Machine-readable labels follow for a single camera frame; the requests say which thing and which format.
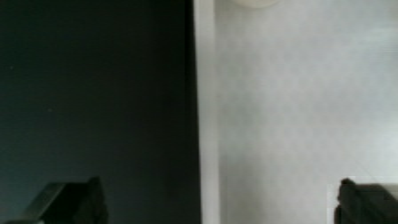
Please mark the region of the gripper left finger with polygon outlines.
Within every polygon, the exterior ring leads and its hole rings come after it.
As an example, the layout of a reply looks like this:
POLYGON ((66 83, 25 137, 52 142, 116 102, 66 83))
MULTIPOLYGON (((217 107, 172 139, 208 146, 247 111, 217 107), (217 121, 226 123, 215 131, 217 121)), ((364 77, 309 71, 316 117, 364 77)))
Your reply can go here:
POLYGON ((108 224, 101 179, 50 183, 27 206, 21 220, 32 224, 108 224))

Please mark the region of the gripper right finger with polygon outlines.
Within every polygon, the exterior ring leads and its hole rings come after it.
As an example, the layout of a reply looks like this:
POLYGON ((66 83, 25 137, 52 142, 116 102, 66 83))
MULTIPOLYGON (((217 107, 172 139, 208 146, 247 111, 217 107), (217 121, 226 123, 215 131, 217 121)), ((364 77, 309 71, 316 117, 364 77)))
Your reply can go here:
POLYGON ((398 224, 398 184, 341 180, 334 224, 398 224))

